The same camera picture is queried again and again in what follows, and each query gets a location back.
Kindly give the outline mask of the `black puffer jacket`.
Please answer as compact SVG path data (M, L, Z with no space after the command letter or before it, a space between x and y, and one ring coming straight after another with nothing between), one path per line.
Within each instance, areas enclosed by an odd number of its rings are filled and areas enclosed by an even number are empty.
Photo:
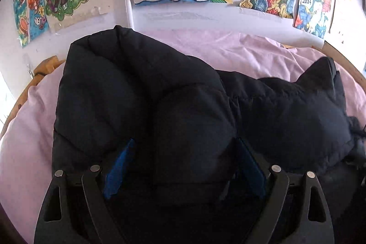
M243 74L200 82L172 80L166 66L148 80L147 98L129 87L120 100L74 75L78 47L108 54L145 35L117 26L74 41L61 78L52 167L67 174L94 164L107 173L130 140L122 184L106 202L124 243L242 243L228 205L232 145L248 143L286 172L316 174L328 203L336 243L365 242L365 131L346 112L334 61L324 57L297 82Z

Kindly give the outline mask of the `pink bed sheet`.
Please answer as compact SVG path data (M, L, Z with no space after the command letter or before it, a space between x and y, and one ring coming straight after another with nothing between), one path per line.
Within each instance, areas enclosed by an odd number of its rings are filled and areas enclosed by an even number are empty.
M313 48L286 48L270 38L244 33L194 30L147 32L173 49L223 71L253 78L278 77L293 82L322 57ZM51 181L51 156L60 66L35 87L1 140L1 204L10 222L32 243L38 215Z

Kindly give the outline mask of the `pale orange drawing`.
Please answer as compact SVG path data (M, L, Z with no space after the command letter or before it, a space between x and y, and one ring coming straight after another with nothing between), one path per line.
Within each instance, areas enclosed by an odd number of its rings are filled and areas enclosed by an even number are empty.
M349 22L352 15L350 14L350 5L352 0L335 0L333 10L333 20L330 34L341 44L344 44L347 38Z

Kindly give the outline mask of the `wooden bed frame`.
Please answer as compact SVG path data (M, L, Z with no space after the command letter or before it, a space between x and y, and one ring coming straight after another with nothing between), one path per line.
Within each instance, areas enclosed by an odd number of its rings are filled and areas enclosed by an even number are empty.
M219 75L243 74L251 79L272 77L297 82L310 72L315 62L325 57L314 48L286 48L273 40L247 35L199 46L188 40L148 40L136 51L128 44L112 54L108 54L108 44L94 51L82 47L77 50L74 75L80 75L82 86L90 86L92 90L96 90L97 82L102 82L101 89L113 97L113 103L117 103L120 97L112 87L120 92L135 88L143 98L153 94L148 80L157 74L155 67L166 66L172 80L181 80L183 75L188 75L202 82L208 71L215 69ZM30 131L35 137L52 134L64 66L57 57L51 57L35 69L34 78L9 117L17 127ZM39 131L40 126L45 127L43 134Z

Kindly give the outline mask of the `anime girl drawing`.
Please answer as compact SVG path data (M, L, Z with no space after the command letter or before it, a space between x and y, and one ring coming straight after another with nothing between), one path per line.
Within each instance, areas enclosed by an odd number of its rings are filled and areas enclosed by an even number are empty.
M21 47L48 30L45 0L13 0L13 9Z

